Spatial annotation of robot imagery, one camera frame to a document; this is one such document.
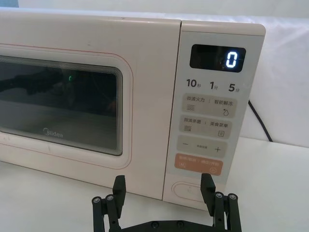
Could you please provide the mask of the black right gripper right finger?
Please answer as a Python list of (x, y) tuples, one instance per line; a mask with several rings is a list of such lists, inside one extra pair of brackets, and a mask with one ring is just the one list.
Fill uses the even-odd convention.
[(201, 175), (200, 191), (209, 215), (213, 219), (212, 226), (207, 226), (207, 232), (241, 232), (241, 221), (238, 196), (234, 193), (224, 195), (216, 191), (216, 186), (210, 174)]

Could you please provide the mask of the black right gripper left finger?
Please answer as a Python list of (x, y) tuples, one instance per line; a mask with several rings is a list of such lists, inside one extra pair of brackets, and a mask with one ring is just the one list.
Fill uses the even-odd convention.
[(121, 217), (122, 207), (126, 196), (126, 181), (124, 175), (115, 178), (112, 194), (105, 198), (96, 196), (92, 199), (93, 207), (93, 231), (104, 232), (104, 216), (108, 216), (109, 231), (119, 232), (121, 227), (118, 219)]

